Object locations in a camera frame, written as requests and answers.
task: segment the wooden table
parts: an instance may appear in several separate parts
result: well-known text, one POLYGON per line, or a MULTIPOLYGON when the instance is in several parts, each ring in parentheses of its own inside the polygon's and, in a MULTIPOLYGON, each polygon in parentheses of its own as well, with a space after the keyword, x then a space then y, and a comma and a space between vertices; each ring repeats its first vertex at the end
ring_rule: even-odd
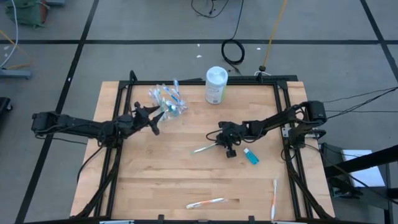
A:
MULTIPOLYGON (((133 104, 151 106, 148 85, 134 86, 133 104)), ((307 100, 302 82, 288 82, 292 105, 307 100)), ((99 93, 94 120, 112 119, 118 82, 104 82, 99 93)), ((271 219, 272 180, 278 180, 276 220, 294 220, 292 197, 285 162, 280 158, 282 138, 274 129, 253 144, 235 146, 238 154, 226 158, 226 149, 219 146, 191 154, 207 146, 205 134, 218 129, 219 121, 240 123, 262 120, 277 113, 272 86, 227 86, 220 105, 205 101, 205 87, 180 86, 189 102, 189 110, 178 118, 159 123, 160 135, 150 128, 125 140, 119 168, 113 207, 113 219, 157 219, 164 214, 168 220, 256 220, 271 219), (252 165, 243 153, 250 148, 260 162, 252 165), (205 205, 193 210, 189 203, 224 197, 226 203, 205 205)), ((316 140, 307 144, 317 147, 316 140)), ((96 140, 90 139, 85 160, 97 150, 96 140)), ((303 148, 302 160, 308 188, 319 204, 334 216, 325 173, 319 153, 303 148)), ((105 150, 83 170, 77 186, 71 215, 76 215, 92 198, 100 182, 105 150)), ((297 188, 302 216, 305 216, 302 195, 297 188)), ((104 213, 108 193, 103 200, 104 213)))

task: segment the concrete floor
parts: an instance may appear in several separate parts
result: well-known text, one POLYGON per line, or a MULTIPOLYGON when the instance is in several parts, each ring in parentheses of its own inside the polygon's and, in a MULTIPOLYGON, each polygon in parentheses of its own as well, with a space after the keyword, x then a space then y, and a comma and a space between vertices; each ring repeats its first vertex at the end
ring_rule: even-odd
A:
MULTIPOLYGON (((206 6, 205 0, 195 2, 199 9, 206 6)), ((216 9, 220 10, 224 2, 215 1, 216 9)), ((233 35, 240 3, 231 0, 219 17, 206 19, 196 16, 187 0, 99 0, 87 39, 228 39, 233 35)), ((68 0, 65 7, 54 7, 49 12, 46 28, 20 27, 20 39, 79 40, 92 4, 93 0, 68 0)), ((397 40, 398 3, 378 0, 368 4, 384 38, 397 40)), ((246 1, 236 38, 268 39, 281 5, 282 1, 246 1)), ((4 13, 0 13, 0 21, 0 29, 14 38, 14 23, 4 13)), ((289 0, 275 38, 377 40, 357 0, 289 0)), ((4 46, 0 45, 0 53, 6 53, 4 46)), ((14 222, 42 147, 42 141, 35 139, 30 131, 32 113, 55 109, 77 44, 23 44, 21 47, 34 58, 32 79, 0 79, 0 96, 10 97, 14 105, 0 133, 0 223, 14 222)), ((253 75, 264 60, 267 45, 245 44, 244 47, 246 58, 239 69, 243 75, 253 75)), ((388 48, 392 56, 398 58, 398 45, 388 48)), ((234 55, 238 58, 240 53, 237 47, 228 45, 226 54, 234 59, 234 55)), ((9 64, 24 62, 26 59, 18 52, 9 64)), ((126 80, 130 69, 139 80, 170 80, 204 78, 214 65, 230 68, 221 57, 220 44, 201 44, 200 47, 196 44, 86 44, 63 113, 92 119, 101 82, 126 80)), ((380 45, 275 44, 267 72, 297 75, 305 83, 308 98, 320 101, 397 86, 397 78, 380 45)), ((368 96, 330 103, 326 108, 343 110, 366 99, 368 96)), ((398 93, 386 95, 363 110, 398 110, 398 93)), ((322 141, 350 149, 377 151, 397 144, 397 125, 394 113, 346 114, 323 126, 328 134, 322 141)), ((52 142, 27 222, 69 216, 84 150, 82 145, 52 142)), ((391 167, 394 174, 396 163, 391 167)), ((392 179, 392 184, 397 187, 398 179, 392 179)), ((342 220, 384 223, 381 209, 354 200, 334 199, 333 204, 337 217, 342 220)))

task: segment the plastic container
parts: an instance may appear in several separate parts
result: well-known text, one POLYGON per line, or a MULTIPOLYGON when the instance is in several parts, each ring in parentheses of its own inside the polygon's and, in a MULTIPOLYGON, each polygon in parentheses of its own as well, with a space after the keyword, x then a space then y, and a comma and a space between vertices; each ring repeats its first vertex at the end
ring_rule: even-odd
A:
POLYGON ((223 101, 228 72, 218 66, 212 67, 206 74, 206 100, 211 104, 223 101))

